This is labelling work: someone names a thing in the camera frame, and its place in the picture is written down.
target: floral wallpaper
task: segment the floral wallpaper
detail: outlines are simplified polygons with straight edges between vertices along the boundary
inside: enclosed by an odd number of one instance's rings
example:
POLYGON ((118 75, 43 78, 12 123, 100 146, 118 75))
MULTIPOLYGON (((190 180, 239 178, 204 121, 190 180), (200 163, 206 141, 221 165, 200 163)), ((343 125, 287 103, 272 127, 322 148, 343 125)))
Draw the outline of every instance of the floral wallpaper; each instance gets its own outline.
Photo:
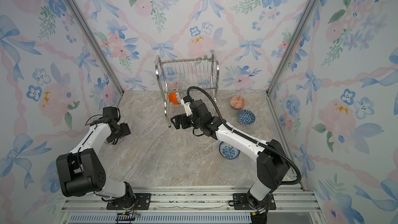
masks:
MULTIPOLYGON (((265 90, 308 0, 76 2, 125 90, 159 90, 156 55, 167 61, 212 53, 220 63, 221 89, 265 90)), ((309 35, 303 37, 308 41, 309 35)), ((297 59, 307 52, 298 48, 297 59)), ((178 79, 189 86, 181 74, 178 79)))
POLYGON ((120 99, 63 0, 1 0, 0 222, 52 223, 56 158, 120 99))
POLYGON ((320 0, 272 93, 329 224, 398 223, 397 0, 320 0))

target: blue patterned bowl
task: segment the blue patterned bowl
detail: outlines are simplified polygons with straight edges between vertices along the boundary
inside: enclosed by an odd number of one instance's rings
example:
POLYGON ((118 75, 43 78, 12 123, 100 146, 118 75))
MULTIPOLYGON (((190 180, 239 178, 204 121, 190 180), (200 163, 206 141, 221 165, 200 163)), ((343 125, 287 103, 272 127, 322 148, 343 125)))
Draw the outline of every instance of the blue patterned bowl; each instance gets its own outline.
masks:
POLYGON ((249 125, 256 121, 256 116, 249 110, 242 110, 238 112, 238 121, 241 124, 249 125))
POLYGON ((220 151, 220 154, 226 159, 235 159, 239 156, 240 153, 240 150, 225 142, 220 143, 218 150, 220 151))

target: metal wire rack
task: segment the metal wire rack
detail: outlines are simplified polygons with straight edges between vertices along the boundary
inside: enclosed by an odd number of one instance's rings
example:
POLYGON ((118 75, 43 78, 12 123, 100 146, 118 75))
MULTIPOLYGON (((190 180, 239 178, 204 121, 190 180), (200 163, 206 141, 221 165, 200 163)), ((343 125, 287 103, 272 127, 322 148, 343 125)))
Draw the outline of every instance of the metal wire rack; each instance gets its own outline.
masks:
MULTIPOLYGON (((169 127, 171 127, 171 117, 185 113, 182 105, 175 105, 169 101, 169 94, 179 93, 182 94, 182 98, 186 96, 188 87, 197 86, 205 89, 216 101, 219 71, 218 61, 214 54, 210 58, 204 56, 197 59, 166 62, 162 62, 160 57, 156 56, 155 73, 164 101, 164 115, 169 127)), ((190 92, 190 95, 195 100, 201 99, 208 110, 215 115, 212 103, 202 92, 194 90, 190 92)))

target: corrugated black hose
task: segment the corrugated black hose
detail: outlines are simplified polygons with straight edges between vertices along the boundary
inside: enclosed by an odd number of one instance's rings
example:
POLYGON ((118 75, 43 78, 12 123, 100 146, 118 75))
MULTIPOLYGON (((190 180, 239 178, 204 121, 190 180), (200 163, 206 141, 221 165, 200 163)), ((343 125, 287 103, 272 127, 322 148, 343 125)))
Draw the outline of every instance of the corrugated black hose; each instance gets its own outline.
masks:
MULTIPOLYGON (((195 87, 195 86, 188 87, 188 89, 187 89, 187 95, 188 95, 188 96, 190 96, 190 95, 189 95, 189 91, 190 91, 191 89, 199 90, 199 91, 202 92, 204 95, 206 95, 206 97, 209 98, 210 101, 211 101, 211 103, 213 104, 214 109, 216 109, 217 115, 218 115, 218 117, 220 117, 222 124, 223 124, 228 130, 232 130, 232 127, 228 126, 228 125, 226 124, 226 122, 224 121, 224 119, 221 117, 220 110, 218 109, 218 107, 217 107, 217 105, 216 105, 216 102, 214 102, 214 99, 213 99, 204 89, 202 89, 202 88, 200 88, 200 87, 195 87)), ((280 156, 281 158, 283 158, 284 160, 286 160, 286 162, 295 170, 296 175, 297 175, 297 178, 296 178, 294 181, 282 181, 280 185, 293 185, 293 184, 297 184, 297 183, 299 183, 299 182, 301 181, 301 173, 300 173, 299 168, 298 168, 298 167, 295 165, 295 163, 294 163, 292 160, 290 160, 288 157, 286 157, 286 156, 283 155, 282 153, 278 152, 277 150, 275 150, 274 148, 272 148, 272 147, 270 147, 270 146, 268 146, 268 145, 266 145, 266 144, 257 142, 255 139, 246 136, 245 134, 239 132, 238 130, 235 130, 235 129, 234 129, 233 132, 236 133, 237 135, 243 137, 243 138, 246 138, 248 141, 251 141, 252 143, 257 144, 258 146, 261 146, 261 147, 263 147, 264 149, 266 149, 266 150, 268 150, 268 151, 274 153, 275 155, 280 156)))

